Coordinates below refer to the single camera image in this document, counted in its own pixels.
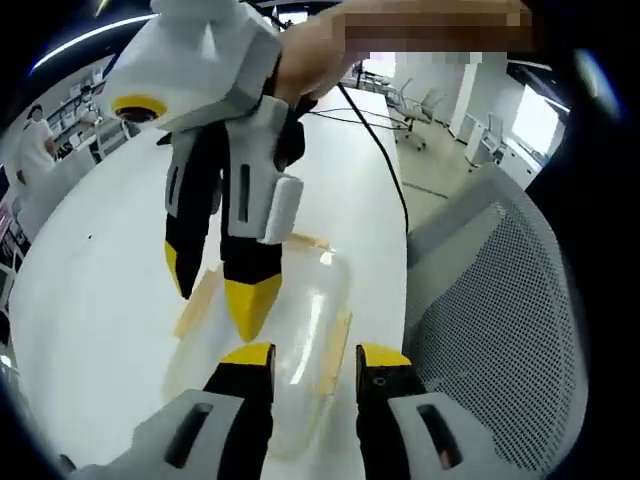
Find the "person's right hand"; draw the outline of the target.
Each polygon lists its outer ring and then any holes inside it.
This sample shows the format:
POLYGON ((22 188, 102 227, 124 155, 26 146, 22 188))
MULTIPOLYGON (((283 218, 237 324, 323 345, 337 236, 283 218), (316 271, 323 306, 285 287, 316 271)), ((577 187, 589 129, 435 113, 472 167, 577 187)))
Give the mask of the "person's right hand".
POLYGON ((354 63, 346 51, 345 7, 327 9, 281 34, 276 98, 292 106, 303 96, 319 100, 354 63))

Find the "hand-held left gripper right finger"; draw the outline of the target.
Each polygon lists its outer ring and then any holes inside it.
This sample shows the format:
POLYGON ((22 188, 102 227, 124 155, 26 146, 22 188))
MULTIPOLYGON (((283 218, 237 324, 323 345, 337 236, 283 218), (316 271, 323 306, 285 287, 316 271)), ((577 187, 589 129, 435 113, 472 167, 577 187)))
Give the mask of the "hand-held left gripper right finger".
POLYGON ((481 479, 483 427, 457 402, 429 393, 411 361, 356 346, 356 433, 367 479, 481 479))

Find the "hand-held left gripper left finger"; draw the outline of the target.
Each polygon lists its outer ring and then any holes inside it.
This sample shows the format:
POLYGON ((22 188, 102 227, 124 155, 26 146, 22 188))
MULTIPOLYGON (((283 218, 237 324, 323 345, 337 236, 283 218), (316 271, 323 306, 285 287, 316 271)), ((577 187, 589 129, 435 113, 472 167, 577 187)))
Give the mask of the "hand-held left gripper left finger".
POLYGON ((178 395, 133 432, 131 446, 84 479, 258 479, 273 433, 276 346, 221 359, 202 390, 178 395))

